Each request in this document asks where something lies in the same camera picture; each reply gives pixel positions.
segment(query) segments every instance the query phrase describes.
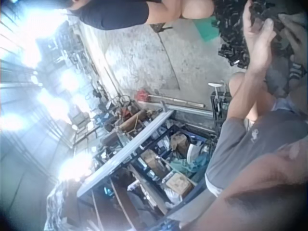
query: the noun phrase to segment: metal rod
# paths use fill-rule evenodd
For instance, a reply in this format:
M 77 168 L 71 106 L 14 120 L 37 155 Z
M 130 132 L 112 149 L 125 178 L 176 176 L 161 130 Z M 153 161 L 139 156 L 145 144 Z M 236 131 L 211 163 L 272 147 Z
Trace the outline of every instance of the metal rod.
M 148 102 L 143 102 L 143 101 L 138 101 L 138 103 L 149 105 L 149 106 L 154 106 L 154 107 L 160 107 L 160 108 L 162 107 L 160 103 L 148 103 Z M 206 117 L 211 117 L 211 119 L 213 118 L 213 112 L 208 111 L 208 110 L 200 110 L 200 109 L 176 106 L 176 105 L 171 105 L 171 104 L 166 104 L 166 107 L 170 110 L 186 112 L 186 113 L 191 113 L 191 114 L 200 115 L 200 116 L 202 115 Z

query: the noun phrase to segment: black top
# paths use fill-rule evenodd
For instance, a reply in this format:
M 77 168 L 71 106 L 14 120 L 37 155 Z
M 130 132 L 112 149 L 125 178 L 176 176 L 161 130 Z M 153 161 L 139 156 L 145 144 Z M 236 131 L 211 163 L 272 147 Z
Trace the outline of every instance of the black top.
M 91 0 L 74 15 L 101 30 L 113 30 L 144 24 L 149 17 L 146 0 Z

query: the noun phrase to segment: teal cloth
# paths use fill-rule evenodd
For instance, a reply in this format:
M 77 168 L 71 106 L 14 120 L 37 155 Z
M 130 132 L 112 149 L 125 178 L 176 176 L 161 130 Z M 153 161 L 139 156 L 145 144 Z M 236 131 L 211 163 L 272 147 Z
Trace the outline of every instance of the teal cloth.
M 218 28 L 212 26 L 213 21 L 216 21 L 215 16 L 205 19 L 193 20 L 197 30 L 205 42 L 209 42 L 210 40 L 219 36 Z

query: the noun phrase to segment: cardboard box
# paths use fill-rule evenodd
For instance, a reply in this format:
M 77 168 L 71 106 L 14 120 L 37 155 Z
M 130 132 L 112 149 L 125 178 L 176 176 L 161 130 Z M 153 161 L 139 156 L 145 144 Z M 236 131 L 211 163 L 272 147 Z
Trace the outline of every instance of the cardboard box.
M 180 196 L 186 196 L 193 188 L 192 184 L 179 173 L 175 173 L 167 182 L 166 186 L 172 189 Z
M 177 132 L 171 136 L 170 147 L 173 151 L 177 150 L 183 157 L 186 158 L 189 148 L 187 137 L 184 134 Z
M 159 164 L 159 162 L 156 160 L 157 154 L 152 150 L 146 150 L 144 153 L 142 153 L 141 157 L 158 177 L 163 178 L 168 174 L 168 170 Z

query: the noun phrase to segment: hand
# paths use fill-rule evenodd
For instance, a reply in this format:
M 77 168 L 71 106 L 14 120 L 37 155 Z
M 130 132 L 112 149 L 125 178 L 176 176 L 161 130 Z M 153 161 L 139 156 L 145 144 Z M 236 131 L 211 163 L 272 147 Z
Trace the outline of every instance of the hand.
M 291 61 L 303 65 L 307 70 L 307 30 L 293 22 L 289 15 L 280 14 L 279 18 L 286 27 L 284 32 L 294 51 Z
M 249 69 L 254 72 L 266 72 L 272 61 L 270 44 L 276 36 L 274 22 L 267 19 L 262 26 L 262 22 L 256 19 L 252 25 L 250 6 L 251 0 L 248 0 L 243 14 L 244 36 L 250 54 Z

